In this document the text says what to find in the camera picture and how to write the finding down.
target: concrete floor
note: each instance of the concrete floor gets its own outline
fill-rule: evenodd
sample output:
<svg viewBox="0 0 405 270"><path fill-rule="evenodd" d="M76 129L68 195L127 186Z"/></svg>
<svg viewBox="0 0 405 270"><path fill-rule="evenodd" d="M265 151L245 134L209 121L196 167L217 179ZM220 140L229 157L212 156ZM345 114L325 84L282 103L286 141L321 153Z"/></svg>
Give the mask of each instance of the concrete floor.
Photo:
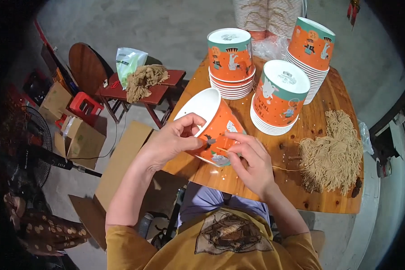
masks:
<svg viewBox="0 0 405 270"><path fill-rule="evenodd" d="M235 26L231 1L208 1L210 3L196 0L49 1L39 11L38 21L50 44L57 46L57 55L64 63L67 63L72 44L85 42L115 70L117 47L133 47L148 52L168 68L186 70L187 78L190 78L206 54L207 33ZM343 1L309 0L308 18L336 33L331 65L340 72L358 118L371 127L405 89L405 73L383 26L365 2L361 5L354 31L345 18L347 7ZM33 68L48 74L40 51L39 35L34 25L29 24L25 47L15 59L5 83L12 82L21 89L23 79ZM101 155L113 147L116 133L115 123L108 113L103 111L102 116L107 119L108 133ZM132 106L117 127L116 142L132 120L155 127L145 108ZM404 135L402 137L399 127L394 130L395 145L401 149ZM392 177L380 182L375 161L365 154L364 195L357 215L300 211L311 229L326 233L320 257L324 269L357 269L360 263L366 266L361 269L373 269L378 264L386 251L381 245L392 241L403 216L404 160L395 160L396 173L394 170ZM99 159L96 171L102 173L107 163L108 158ZM44 186L53 213L78 221L67 195L92 196L98 181L96 177L75 170L53 167ZM392 201L396 202L395 207L389 207ZM81 270L106 268L105 253L91 243L68 249L68 253Z"/></svg>

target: jute rope bundle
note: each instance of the jute rope bundle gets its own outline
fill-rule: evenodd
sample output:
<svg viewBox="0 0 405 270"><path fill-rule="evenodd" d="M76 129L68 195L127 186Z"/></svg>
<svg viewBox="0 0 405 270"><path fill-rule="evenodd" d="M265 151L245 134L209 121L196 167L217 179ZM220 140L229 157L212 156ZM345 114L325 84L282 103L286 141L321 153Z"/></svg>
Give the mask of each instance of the jute rope bundle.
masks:
<svg viewBox="0 0 405 270"><path fill-rule="evenodd" d="M327 136L300 141L302 183L309 192L340 188L345 196L361 170L363 145L344 111L326 111L326 121Z"/></svg>

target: brown polka dot fabric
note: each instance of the brown polka dot fabric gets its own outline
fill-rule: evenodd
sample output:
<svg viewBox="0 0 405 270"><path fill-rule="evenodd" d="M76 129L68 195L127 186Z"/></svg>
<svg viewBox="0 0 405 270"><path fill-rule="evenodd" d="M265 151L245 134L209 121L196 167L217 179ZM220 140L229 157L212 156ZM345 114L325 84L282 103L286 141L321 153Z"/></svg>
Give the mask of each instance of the brown polka dot fabric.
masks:
<svg viewBox="0 0 405 270"><path fill-rule="evenodd" d="M25 225L22 227L25 235L20 243L36 255L57 256L57 251L83 244L91 237L81 223L34 209L26 209L20 223Z"/></svg>

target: power cord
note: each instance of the power cord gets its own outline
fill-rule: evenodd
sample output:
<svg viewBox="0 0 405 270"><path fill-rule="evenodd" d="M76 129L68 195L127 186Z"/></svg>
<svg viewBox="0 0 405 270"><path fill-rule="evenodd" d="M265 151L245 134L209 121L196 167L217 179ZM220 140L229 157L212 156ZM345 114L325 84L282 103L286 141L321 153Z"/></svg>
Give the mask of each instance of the power cord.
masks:
<svg viewBox="0 0 405 270"><path fill-rule="evenodd" d="M124 127L123 127L122 133L121 133L121 135L120 135L120 139L121 139L121 137L123 136L124 130L126 129L126 116L127 116L127 113L128 113L128 112L126 112L126 114L125 114L125 116L124 116ZM106 155L97 156L97 157L88 158L88 159L101 159L101 158L107 157L107 156L113 151L114 146L116 145L116 141L117 141L117 126L118 126L118 125L117 125L117 123L116 123L116 137L115 137L115 139L114 139L113 146L111 147L111 149L109 150L109 152L108 152ZM88 160L88 159L86 159L86 158L72 158L72 159L68 159L68 160L75 160L75 159L85 159L85 160Z"/></svg>

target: white plastic bag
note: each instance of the white plastic bag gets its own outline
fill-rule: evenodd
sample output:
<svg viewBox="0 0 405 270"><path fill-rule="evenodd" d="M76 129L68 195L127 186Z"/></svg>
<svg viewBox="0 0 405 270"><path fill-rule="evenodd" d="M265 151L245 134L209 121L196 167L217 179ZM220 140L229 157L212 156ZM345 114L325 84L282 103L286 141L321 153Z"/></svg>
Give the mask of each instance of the white plastic bag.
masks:
<svg viewBox="0 0 405 270"><path fill-rule="evenodd" d="M362 137L362 144L363 144L363 153L368 152L369 154L373 155L374 150L372 148L371 143L371 136L369 135L369 130L367 126L362 121L358 120L358 130L360 130L360 136Z"/></svg>
<svg viewBox="0 0 405 270"><path fill-rule="evenodd" d="M284 60L288 45L289 41L286 38L278 36L269 36L252 42L254 55L266 61Z"/></svg>
<svg viewBox="0 0 405 270"><path fill-rule="evenodd" d="M146 63L148 53L132 48L118 48L116 56L117 74L123 90L127 86L127 77L136 68Z"/></svg>

